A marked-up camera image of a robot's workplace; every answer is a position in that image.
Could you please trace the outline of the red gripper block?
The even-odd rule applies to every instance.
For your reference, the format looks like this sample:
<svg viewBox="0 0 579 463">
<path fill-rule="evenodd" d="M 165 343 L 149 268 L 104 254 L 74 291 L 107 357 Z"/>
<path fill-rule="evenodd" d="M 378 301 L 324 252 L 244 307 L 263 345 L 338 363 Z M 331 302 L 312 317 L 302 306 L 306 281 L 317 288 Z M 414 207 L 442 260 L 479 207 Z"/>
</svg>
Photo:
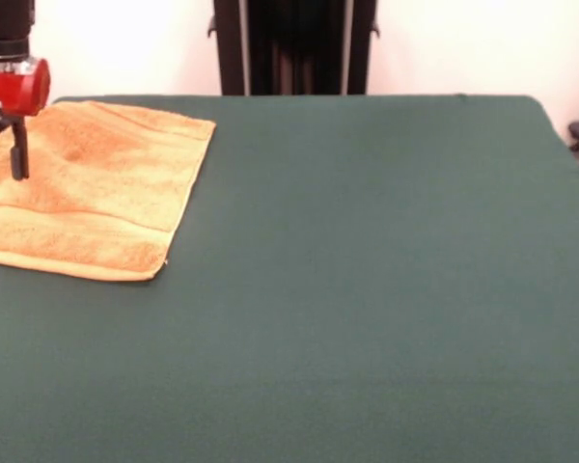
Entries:
<svg viewBox="0 0 579 463">
<path fill-rule="evenodd" d="M 45 59 L 29 57 L 19 62 L 0 62 L 0 111 L 11 118 L 14 144 L 11 147 L 13 179 L 29 177 L 28 137 L 25 120 L 46 105 L 51 85 Z"/>
</svg>

